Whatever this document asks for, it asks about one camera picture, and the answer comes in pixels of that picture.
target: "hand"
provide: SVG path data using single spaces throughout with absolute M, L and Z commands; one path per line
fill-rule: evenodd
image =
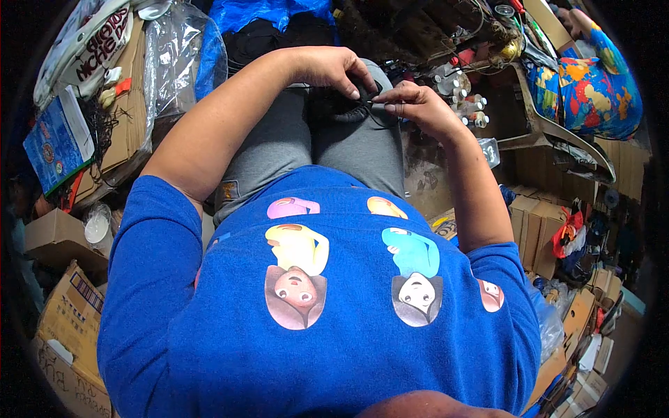
M 375 103 L 389 103 L 385 111 L 399 118 L 414 121 L 420 130 L 433 138 L 444 141 L 470 135 L 469 129 L 434 90 L 402 81 L 392 90 L 372 99 Z
M 333 87 L 353 100 L 360 98 L 360 92 L 346 77 L 351 72 L 362 79 L 370 92 L 377 87 L 367 66 L 349 48 L 333 46 L 302 46 L 285 49 L 294 54 L 293 82 L 311 86 Z

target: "cartoon face print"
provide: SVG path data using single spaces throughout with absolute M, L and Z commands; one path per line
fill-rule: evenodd
M 298 266 L 309 276 L 323 272 L 330 251 L 330 241 L 323 235 L 304 225 L 285 223 L 269 228 L 265 238 L 282 269 Z
M 481 291 L 483 308 L 488 312 L 497 312 L 504 305 L 504 292 L 496 284 L 476 279 Z
M 420 273 L 408 278 L 395 276 L 391 287 L 395 313 L 409 326 L 431 324 L 442 307 L 444 281 L 435 276 L 427 279 Z
M 318 300 L 311 278 L 299 267 L 291 267 L 274 285 L 274 293 L 301 313 L 307 313 Z
M 267 208 L 267 216 L 270 219 L 277 219 L 294 215 L 313 215 L 320 213 L 320 205 L 316 202 L 302 200 L 299 197 L 284 197 Z
M 402 228 L 386 228 L 381 239 L 393 254 L 400 276 L 420 273 L 427 278 L 439 271 L 439 248 L 431 239 Z
M 367 199 L 367 208 L 373 215 L 393 216 L 402 219 L 409 219 L 402 209 L 388 199 L 378 196 L 372 196 Z
M 411 274 L 399 290 L 399 300 L 427 314 L 434 302 L 434 286 L 420 273 Z
M 288 270 L 267 267 L 267 309 L 284 328 L 304 330 L 312 326 L 323 312 L 326 291 L 327 280 L 322 276 L 309 276 L 296 266 Z

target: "person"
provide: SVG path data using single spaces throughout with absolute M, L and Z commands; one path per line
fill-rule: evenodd
M 382 87 L 373 118 L 306 125 L 300 83 L 359 100 L 356 77 Z M 460 250 L 404 200 L 398 118 L 446 149 Z M 476 139 L 347 48 L 272 51 L 198 102 L 134 182 L 109 262 L 98 364 L 124 418 L 352 416 L 415 390 L 518 414 L 535 385 L 539 324 Z
M 539 114 L 578 135 L 628 140 L 641 122 L 641 95 L 618 48 L 578 9 L 556 15 L 571 37 L 583 38 L 597 57 L 560 58 L 558 71 L 523 60 Z

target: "yellow object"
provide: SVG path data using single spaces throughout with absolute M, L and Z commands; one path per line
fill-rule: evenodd
M 114 103 L 115 99 L 116 99 L 116 87 L 112 87 L 100 93 L 98 103 L 102 105 L 103 109 L 107 109 L 109 106 L 112 105 L 112 103 Z

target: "blue tarp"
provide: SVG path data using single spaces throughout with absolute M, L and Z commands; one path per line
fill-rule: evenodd
M 335 19 L 330 13 L 330 0 L 214 0 L 209 10 L 209 17 L 216 23 L 221 35 L 231 31 L 237 32 L 255 19 L 271 21 L 276 29 L 283 32 L 286 30 L 290 18 L 303 11 L 310 11 L 314 16 L 325 19 L 331 26 L 335 25 Z M 213 43 L 218 35 L 214 32 L 207 27 L 203 45 Z M 219 59 L 227 59 L 224 55 L 221 54 L 219 49 L 211 50 L 203 47 L 199 73 L 211 74 Z M 216 80 L 218 84 L 224 81 L 225 78 Z M 218 84 L 215 83 L 212 86 L 206 83 L 206 88 L 198 88 L 199 83 L 196 83 L 196 99 L 201 100 L 211 93 Z

